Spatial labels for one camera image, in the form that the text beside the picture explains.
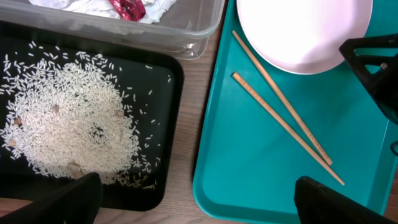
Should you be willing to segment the large pink plate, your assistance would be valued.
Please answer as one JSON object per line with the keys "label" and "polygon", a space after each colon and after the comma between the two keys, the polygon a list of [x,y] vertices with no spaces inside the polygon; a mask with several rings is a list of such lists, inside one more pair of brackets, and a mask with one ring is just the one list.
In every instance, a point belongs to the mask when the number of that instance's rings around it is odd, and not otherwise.
{"label": "large pink plate", "polygon": [[344,60],[339,47],[364,37],[373,0],[237,0],[251,47],[289,73],[326,72]]}

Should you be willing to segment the red snack wrapper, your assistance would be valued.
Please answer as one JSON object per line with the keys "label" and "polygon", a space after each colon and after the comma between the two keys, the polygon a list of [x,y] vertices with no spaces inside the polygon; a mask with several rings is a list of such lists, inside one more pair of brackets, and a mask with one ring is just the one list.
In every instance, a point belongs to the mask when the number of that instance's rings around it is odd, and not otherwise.
{"label": "red snack wrapper", "polygon": [[137,22],[144,18],[146,9],[141,0],[109,0],[122,20]]}

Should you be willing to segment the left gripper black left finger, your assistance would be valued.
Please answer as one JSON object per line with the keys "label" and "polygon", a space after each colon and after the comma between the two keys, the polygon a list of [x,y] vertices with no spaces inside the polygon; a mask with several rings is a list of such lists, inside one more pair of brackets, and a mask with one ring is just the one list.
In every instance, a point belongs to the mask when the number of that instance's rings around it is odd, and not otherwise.
{"label": "left gripper black left finger", "polygon": [[103,184],[89,173],[45,198],[1,217],[1,224],[93,224],[103,199]]}

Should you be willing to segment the wooden chopstick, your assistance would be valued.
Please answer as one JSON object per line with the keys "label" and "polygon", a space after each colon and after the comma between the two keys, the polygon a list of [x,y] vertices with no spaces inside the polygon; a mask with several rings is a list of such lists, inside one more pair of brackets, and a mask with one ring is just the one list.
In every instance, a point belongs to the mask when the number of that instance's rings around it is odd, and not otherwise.
{"label": "wooden chopstick", "polygon": [[286,109],[289,111],[289,113],[292,115],[294,120],[297,122],[297,124],[300,126],[302,131],[305,133],[305,135],[309,138],[311,143],[315,146],[316,150],[320,153],[322,158],[326,161],[326,163],[330,166],[332,165],[332,160],[330,159],[329,155],[326,153],[326,151],[322,148],[320,143],[317,141],[315,136],[312,134],[312,132],[308,129],[307,125],[303,122],[299,114],[295,111],[293,106],[290,104],[288,99],[285,97],[285,95],[281,92],[275,81],[271,78],[271,76],[268,74],[268,72],[265,70],[265,68],[261,65],[261,63],[258,61],[258,59],[254,56],[254,54],[251,52],[249,47],[244,43],[242,38],[236,33],[235,30],[232,31],[232,34],[234,35],[235,39],[239,42],[240,46],[243,48],[243,50],[246,52],[248,57],[251,59],[252,63],[256,66],[256,68],[259,70],[261,75],[264,77],[266,82],[269,84],[269,86],[272,88],[272,90],[275,92],[279,100],[284,104]]}
{"label": "wooden chopstick", "polygon": [[263,98],[238,74],[232,77],[341,185],[343,180],[330,168],[330,166],[269,106]]}

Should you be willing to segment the white tissue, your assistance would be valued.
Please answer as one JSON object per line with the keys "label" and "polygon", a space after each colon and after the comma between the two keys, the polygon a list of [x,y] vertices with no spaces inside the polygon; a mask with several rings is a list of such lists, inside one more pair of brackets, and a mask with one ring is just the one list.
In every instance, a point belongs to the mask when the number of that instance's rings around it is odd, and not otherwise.
{"label": "white tissue", "polygon": [[[176,2],[176,0],[141,1],[146,9],[146,15],[138,22],[145,24],[159,22],[162,15]],[[29,2],[35,6],[121,19],[109,0],[29,0]]]}

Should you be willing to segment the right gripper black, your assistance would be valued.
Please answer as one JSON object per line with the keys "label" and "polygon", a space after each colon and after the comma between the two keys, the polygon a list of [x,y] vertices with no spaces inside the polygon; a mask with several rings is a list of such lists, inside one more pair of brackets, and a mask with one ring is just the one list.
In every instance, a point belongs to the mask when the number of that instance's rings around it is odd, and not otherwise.
{"label": "right gripper black", "polygon": [[397,55],[359,55],[357,49],[396,49],[397,34],[346,40],[339,51],[384,116],[397,123]]}

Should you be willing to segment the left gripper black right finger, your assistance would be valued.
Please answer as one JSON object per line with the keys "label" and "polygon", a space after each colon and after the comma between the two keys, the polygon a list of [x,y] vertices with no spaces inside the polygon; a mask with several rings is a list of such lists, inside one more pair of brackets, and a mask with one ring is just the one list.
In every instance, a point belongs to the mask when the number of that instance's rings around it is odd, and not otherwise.
{"label": "left gripper black right finger", "polygon": [[301,224],[397,224],[308,176],[296,181],[294,202]]}

